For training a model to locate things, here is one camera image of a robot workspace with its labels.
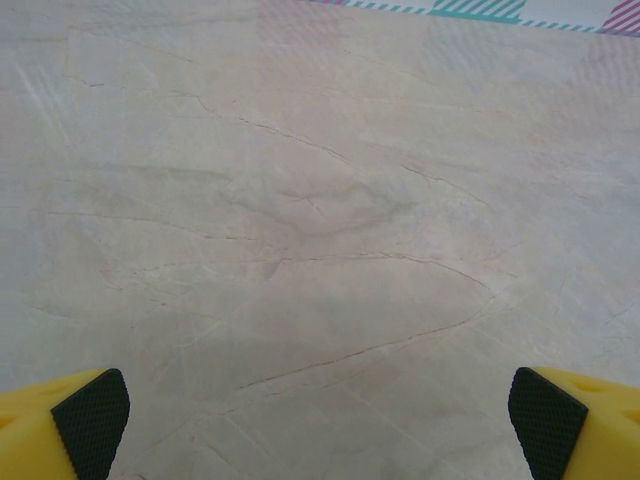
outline textured black grip pad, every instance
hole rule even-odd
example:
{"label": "textured black grip pad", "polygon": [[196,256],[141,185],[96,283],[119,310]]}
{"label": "textured black grip pad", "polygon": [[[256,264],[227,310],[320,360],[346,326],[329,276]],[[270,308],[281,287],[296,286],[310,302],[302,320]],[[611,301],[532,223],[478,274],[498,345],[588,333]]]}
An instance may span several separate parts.
{"label": "textured black grip pad", "polygon": [[105,371],[51,413],[78,480],[106,480],[129,418],[120,370]]}
{"label": "textured black grip pad", "polygon": [[588,408],[530,368],[516,372],[509,416],[535,480],[561,480]]}

